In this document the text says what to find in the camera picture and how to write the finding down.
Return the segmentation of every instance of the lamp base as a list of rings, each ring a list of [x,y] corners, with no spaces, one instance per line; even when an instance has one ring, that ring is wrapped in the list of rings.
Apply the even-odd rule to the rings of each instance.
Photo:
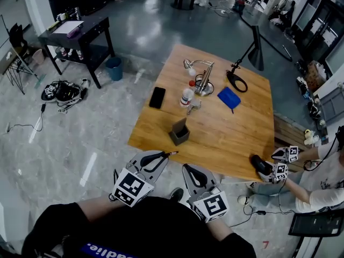
[[[197,94],[201,97],[204,97],[204,96],[208,96],[214,92],[214,86],[209,81],[208,81],[207,86],[205,86],[205,87],[197,86],[197,84],[200,84],[200,82],[202,81],[202,78],[203,78],[203,75],[198,75],[198,77],[196,78],[195,94]]]

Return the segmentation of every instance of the marble floor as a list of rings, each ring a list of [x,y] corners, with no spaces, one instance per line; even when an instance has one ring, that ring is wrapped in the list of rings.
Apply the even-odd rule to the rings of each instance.
[[[49,59],[41,66],[34,66],[39,76],[46,74],[37,89],[37,80],[23,75],[25,95],[12,86],[6,76],[0,77],[0,131],[5,131],[8,122],[11,125],[36,124],[42,104],[40,95],[52,81],[79,82],[84,77],[89,78],[83,65],[66,62],[59,65],[64,69],[62,77]],[[157,74],[144,74],[137,80],[136,73],[129,72],[121,81],[112,82],[104,66],[96,73],[103,87],[99,90],[91,82],[87,98],[67,114],[58,113],[56,104],[47,104],[41,132],[17,126],[10,133],[0,133],[0,167],[30,206],[31,226],[51,204],[111,192],[113,170],[120,171],[139,152],[128,146],[127,141]],[[87,175],[85,170],[92,163]],[[221,185],[230,204],[230,213],[224,217],[230,226],[248,219],[237,203],[237,197],[245,194],[247,188],[236,182],[228,178]],[[187,192],[181,165],[170,161],[153,195],[167,196],[175,187]],[[254,214],[250,221],[233,229],[254,246],[258,257],[291,257],[299,239],[288,236],[291,220],[292,215]]]

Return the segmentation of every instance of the blue cloth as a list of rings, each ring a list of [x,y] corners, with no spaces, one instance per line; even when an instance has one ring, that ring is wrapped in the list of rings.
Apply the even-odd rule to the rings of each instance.
[[[237,107],[241,100],[240,97],[238,97],[230,88],[226,87],[223,89],[218,95],[217,95],[223,103],[225,103],[229,108],[233,109]]]

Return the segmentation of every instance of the small box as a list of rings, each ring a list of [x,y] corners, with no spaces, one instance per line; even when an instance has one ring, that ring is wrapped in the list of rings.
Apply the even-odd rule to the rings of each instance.
[[[123,168],[112,189],[112,195],[122,203],[133,207],[146,198],[153,189],[154,186]]]
[[[224,216],[229,210],[226,194],[221,191],[208,198],[198,200],[192,204],[192,210],[205,223],[216,220]]]
[[[186,126],[186,122],[187,118],[178,121],[172,126],[172,131],[168,133],[175,146],[182,144],[189,138],[190,131]]]

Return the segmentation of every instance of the white paper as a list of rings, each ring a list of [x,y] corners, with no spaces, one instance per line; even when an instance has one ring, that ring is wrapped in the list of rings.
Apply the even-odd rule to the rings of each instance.
[[[322,37],[324,38],[325,43],[330,46],[334,39],[337,37],[333,34],[333,32],[330,32],[329,30],[326,30],[323,34]]]
[[[313,27],[311,28],[311,32],[315,34],[319,30],[320,26],[321,23],[316,19],[313,23]]]
[[[84,21],[67,21],[61,27],[57,28],[53,33],[70,33]]]

